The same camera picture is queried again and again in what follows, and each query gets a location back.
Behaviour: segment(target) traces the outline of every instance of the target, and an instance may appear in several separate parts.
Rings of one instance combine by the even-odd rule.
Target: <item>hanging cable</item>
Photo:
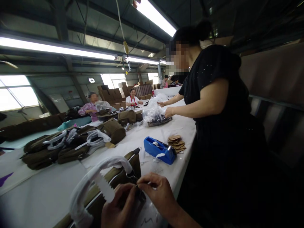
[[[117,10],[118,10],[118,18],[119,18],[119,24],[120,24],[120,28],[121,28],[121,33],[123,35],[123,47],[124,47],[124,52],[128,55],[129,54],[129,48],[127,45],[126,40],[124,39],[124,32],[123,32],[123,27],[121,25],[121,19],[120,19],[120,12],[119,12],[119,6],[118,6],[118,0],[116,0],[116,5],[117,5]]]

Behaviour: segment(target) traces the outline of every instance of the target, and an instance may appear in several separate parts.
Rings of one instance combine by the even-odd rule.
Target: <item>worker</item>
[[[135,89],[132,88],[130,89],[130,96],[126,97],[126,106],[136,106],[138,104],[143,104],[143,102],[136,97]]]
[[[165,89],[165,88],[168,88],[168,81],[169,79],[169,76],[168,75],[165,75],[165,78],[162,80],[161,84],[162,84],[162,87]]]
[[[240,57],[221,45],[202,50],[200,41],[209,39],[211,30],[211,23],[202,21],[176,31],[168,46],[171,59],[176,68],[189,67],[190,72],[178,94],[158,104],[184,99],[186,105],[168,107],[165,116],[196,122],[198,149],[193,150],[194,163],[187,172],[201,188],[189,197],[217,219],[263,219],[268,175],[264,127],[250,114],[249,92],[238,72]]]
[[[172,227],[201,227],[195,222],[174,199],[168,180],[155,173],[142,176],[137,181],[138,187],[144,191],[158,212]],[[126,203],[121,210],[119,199],[128,193]],[[131,217],[132,206],[135,201],[135,184],[119,184],[115,188],[115,196],[112,202],[105,203],[101,213],[101,227],[127,227],[128,219]]]
[[[81,109],[79,109],[78,114],[81,116],[89,114],[91,116],[92,122],[95,122],[98,120],[95,114],[97,112],[95,102],[98,101],[98,95],[97,93],[90,91],[88,93],[88,98],[90,99],[90,102],[86,103]]]
[[[182,86],[182,84],[178,82],[178,76],[177,75],[172,77],[171,80],[173,80],[173,82],[171,83],[171,86]]]

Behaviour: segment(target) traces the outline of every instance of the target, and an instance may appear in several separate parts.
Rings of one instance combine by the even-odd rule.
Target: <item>white shirt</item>
[[[139,99],[137,97],[134,97],[134,99],[132,99],[132,101],[131,101],[131,96],[126,97],[126,103],[134,103],[134,102],[136,102],[136,104],[138,104],[138,101],[139,101]]]

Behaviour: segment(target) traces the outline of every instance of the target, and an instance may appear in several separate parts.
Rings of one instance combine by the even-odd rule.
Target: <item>black dress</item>
[[[215,79],[229,81],[222,113],[194,119],[198,150],[193,151],[194,162],[189,163],[199,175],[201,188],[196,197],[224,220],[256,219],[261,207],[258,182],[267,149],[263,125],[250,114],[240,65],[240,58],[224,46],[209,46],[201,51],[179,91],[185,103],[191,104]]]

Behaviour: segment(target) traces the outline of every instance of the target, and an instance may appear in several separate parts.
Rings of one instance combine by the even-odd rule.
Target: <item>long white table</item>
[[[172,106],[184,104],[182,100]],[[176,134],[182,136],[187,149],[177,155],[172,165],[165,164],[162,161],[153,161],[153,157],[144,151],[143,141],[147,136],[166,143],[170,135]],[[140,151],[142,175],[152,171],[165,176],[171,185],[175,198],[177,198],[190,159],[191,146],[195,135],[196,128],[193,119],[182,116],[174,116],[172,121],[157,127],[133,127],[126,132],[126,137],[115,148],[99,148],[81,162],[54,164],[35,173],[32,177],[2,195],[0,204],[5,208],[4,217],[9,219],[11,227],[40,228],[55,226],[68,213],[70,194],[88,170],[104,158],[113,155],[125,156],[137,147],[142,148]],[[101,173],[105,174],[108,170],[103,170]],[[142,227],[159,227],[162,225],[162,220],[158,219],[159,215],[149,215],[151,208],[148,203],[149,199],[139,214],[135,226],[140,226],[142,221],[148,220],[150,217],[155,219]]]

